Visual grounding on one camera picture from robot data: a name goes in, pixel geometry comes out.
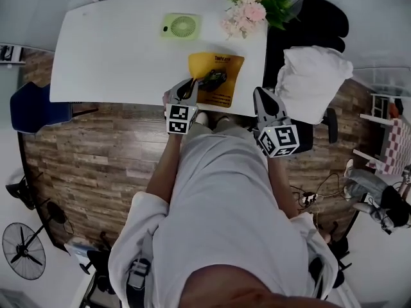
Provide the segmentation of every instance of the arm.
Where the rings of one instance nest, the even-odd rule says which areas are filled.
[[[288,219],[297,217],[298,210],[288,180],[288,173],[280,158],[268,159],[268,177],[280,210],[284,211]]]
[[[171,133],[160,162],[150,179],[146,193],[154,194],[170,204],[180,159],[181,135]]]

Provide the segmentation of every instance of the checkered pattern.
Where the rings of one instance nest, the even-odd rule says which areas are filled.
[[[400,175],[404,167],[409,164],[411,164],[411,129],[402,120],[395,119],[382,161],[377,165],[369,162],[367,166],[386,175]]]

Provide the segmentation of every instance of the wooden floor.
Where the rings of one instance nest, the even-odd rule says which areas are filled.
[[[48,84],[52,61],[53,55],[29,51],[24,81]],[[370,124],[358,117],[371,107],[364,87],[346,81],[331,106],[338,116],[338,142],[330,145],[327,127],[318,125],[313,149],[288,159],[291,184],[305,191],[316,192],[331,173],[340,176],[339,188],[336,176],[320,187],[318,193],[324,196],[342,188],[341,177],[352,149],[372,144]],[[162,107],[84,103],[76,108],[90,107],[99,111],[45,127],[36,135],[24,135],[26,159],[33,176],[43,172],[34,183],[39,200],[51,199],[59,204],[75,236],[96,243],[104,230],[114,242],[125,224],[134,193],[145,189],[168,135]],[[339,237],[354,214],[351,204],[334,195],[308,210],[326,230],[338,221]],[[72,230],[69,224],[62,227],[52,222],[51,231],[59,243],[64,243]]]

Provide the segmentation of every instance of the white desk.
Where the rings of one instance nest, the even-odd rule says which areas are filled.
[[[189,78],[188,55],[202,51],[245,57],[230,108],[200,109],[254,116],[252,93],[265,69],[267,28],[227,40],[220,27],[227,0],[107,0],[66,14],[51,76],[51,101],[161,105],[164,91]],[[160,37],[166,13],[201,15],[194,41]]]

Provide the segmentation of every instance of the white wall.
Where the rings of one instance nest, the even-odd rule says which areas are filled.
[[[95,0],[0,0],[0,42],[54,51],[64,15]]]
[[[328,1],[349,19],[344,55],[354,68],[411,67],[411,0]],[[407,69],[355,71],[354,74],[367,83],[382,82],[411,90],[411,72]]]
[[[0,235],[10,224],[20,222],[34,231],[41,226],[37,212],[8,194],[4,185],[10,175],[21,170],[17,133],[12,129],[9,113],[10,96],[17,88],[18,68],[0,67]],[[0,250],[0,287],[25,292],[42,308],[69,308],[85,274],[74,257],[56,249],[43,231],[39,238],[46,253],[46,269],[37,280],[24,280],[8,265]]]
[[[403,100],[403,105],[404,117],[411,121],[411,101]],[[401,176],[379,177],[389,185],[402,181]],[[411,297],[411,229],[388,235],[361,212],[347,238],[350,254],[343,261],[353,265],[344,275],[358,301],[389,301],[385,308],[401,308]]]

